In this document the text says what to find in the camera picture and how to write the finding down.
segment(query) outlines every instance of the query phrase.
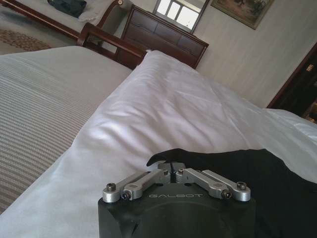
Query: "picture frame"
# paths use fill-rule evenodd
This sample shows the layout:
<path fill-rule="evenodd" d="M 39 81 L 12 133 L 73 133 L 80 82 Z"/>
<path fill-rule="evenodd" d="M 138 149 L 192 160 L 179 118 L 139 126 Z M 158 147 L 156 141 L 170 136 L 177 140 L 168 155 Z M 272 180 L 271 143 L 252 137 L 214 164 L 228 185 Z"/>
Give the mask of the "picture frame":
<path fill-rule="evenodd" d="M 274 0 L 212 0 L 211 6 L 256 29 Z"/>

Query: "striped bedspread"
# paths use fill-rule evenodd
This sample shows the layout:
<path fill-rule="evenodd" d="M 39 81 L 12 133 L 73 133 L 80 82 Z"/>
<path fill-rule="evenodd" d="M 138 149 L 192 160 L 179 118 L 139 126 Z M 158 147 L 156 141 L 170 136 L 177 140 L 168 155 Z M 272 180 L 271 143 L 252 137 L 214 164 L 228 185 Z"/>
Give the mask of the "striped bedspread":
<path fill-rule="evenodd" d="M 82 47 L 0 57 L 0 214 L 130 71 Z"/>

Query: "wooden dresser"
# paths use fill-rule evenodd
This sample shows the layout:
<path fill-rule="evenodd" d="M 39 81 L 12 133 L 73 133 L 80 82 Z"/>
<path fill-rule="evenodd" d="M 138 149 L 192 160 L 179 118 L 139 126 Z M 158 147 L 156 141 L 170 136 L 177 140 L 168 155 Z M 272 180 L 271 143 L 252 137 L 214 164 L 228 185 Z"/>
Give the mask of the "wooden dresser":
<path fill-rule="evenodd" d="M 143 9 L 132 6 L 122 37 L 142 50 L 159 50 L 196 68 L 208 44 L 188 32 Z M 136 66 L 135 56 L 117 50 L 117 60 L 129 68 Z"/>

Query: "logo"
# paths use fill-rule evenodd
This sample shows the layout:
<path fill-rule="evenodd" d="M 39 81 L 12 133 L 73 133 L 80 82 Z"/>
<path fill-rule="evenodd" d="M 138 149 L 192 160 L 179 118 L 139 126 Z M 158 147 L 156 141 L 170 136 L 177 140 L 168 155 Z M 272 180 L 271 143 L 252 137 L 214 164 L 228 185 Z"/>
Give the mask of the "logo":
<path fill-rule="evenodd" d="M 149 197 L 151 198 L 172 198 L 172 197 L 202 197 L 203 194 L 176 194 L 176 195 L 170 195 L 170 194 L 151 194 Z"/>

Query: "carpet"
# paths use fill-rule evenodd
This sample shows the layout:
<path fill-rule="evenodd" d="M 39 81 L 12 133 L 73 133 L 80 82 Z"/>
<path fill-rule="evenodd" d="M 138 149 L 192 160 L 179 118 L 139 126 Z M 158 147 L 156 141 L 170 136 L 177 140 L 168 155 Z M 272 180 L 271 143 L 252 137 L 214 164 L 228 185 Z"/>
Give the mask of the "carpet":
<path fill-rule="evenodd" d="M 73 39 L 0 5 L 0 55 L 75 44 Z"/>

